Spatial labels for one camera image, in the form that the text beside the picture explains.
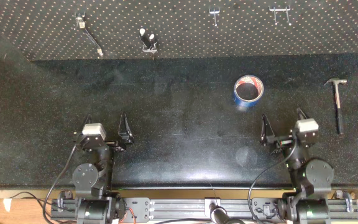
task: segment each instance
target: black countertop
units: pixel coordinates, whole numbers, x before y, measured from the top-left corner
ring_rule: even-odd
[[[240,110],[235,81],[259,77],[259,104]],[[332,77],[348,79],[339,92],[345,137],[336,134]],[[63,168],[72,133],[89,113],[108,138],[126,111],[136,144],[114,159],[114,187],[247,188],[283,159],[259,145],[261,115],[287,133],[300,107],[319,124],[313,157],[335,168],[334,187],[358,188],[358,54],[156,60],[0,59],[0,188],[46,189]],[[86,162],[77,152],[59,188]],[[258,187],[289,188],[285,166]]]

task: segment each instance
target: perforated board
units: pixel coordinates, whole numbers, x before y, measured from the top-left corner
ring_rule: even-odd
[[[269,6],[290,7],[292,25],[285,12],[275,25]],[[103,57],[75,27],[76,12]],[[157,36],[157,58],[358,53],[356,0],[0,0],[0,31],[29,60],[149,58],[141,27]]]

